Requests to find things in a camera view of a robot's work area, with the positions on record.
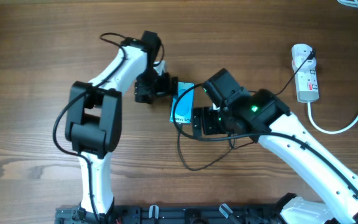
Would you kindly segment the teal screen smartphone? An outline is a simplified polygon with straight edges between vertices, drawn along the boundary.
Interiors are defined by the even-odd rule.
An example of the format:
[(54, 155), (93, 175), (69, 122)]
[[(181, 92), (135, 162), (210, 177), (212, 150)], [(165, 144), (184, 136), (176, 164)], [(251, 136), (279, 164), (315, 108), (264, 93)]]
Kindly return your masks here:
[[(178, 82), (177, 93), (173, 96), (172, 99), (172, 108), (170, 113), (170, 122), (173, 122), (173, 108), (177, 101), (177, 98), (183, 94), (184, 91), (194, 86), (193, 83)], [(194, 90), (189, 91), (185, 96), (183, 96), (180, 102), (177, 104), (175, 110), (175, 119), (177, 123), (190, 124), (192, 118), (192, 108), (193, 108), (193, 98)]]

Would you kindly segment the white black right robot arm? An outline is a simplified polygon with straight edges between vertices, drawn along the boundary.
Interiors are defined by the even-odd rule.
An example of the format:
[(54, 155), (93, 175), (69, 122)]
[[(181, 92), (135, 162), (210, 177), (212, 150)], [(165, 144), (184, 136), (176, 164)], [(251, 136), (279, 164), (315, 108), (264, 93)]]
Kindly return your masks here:
[(230, 138), (251, 138), (287, 163), (321, 198), (338, 223), (358, 223), (358, 176), (301, 124), (277, 95), (251, 94), (221, 69), (200, 87), (218, 107), (215, 118)]

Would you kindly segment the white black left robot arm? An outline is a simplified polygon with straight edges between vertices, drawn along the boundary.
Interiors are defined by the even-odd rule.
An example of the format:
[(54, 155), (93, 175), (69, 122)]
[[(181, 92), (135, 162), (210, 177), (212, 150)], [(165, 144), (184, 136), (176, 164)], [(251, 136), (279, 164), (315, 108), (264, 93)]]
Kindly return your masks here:
[(139, 39), (123, 37), (117, 47), (117, 55), (98, 76), (74, 82), (60, 113), (67, 117), (65, 138), (81, 166), (83, 197), (78, 215), (85, 223), (116, 221), (109, 170), (121, 138), (127, 90), (134, 85), (135, 102), (146, 104), (178, 90), (178, 79), (166, 71), (165, 49), (157, 33), (146, 30)]

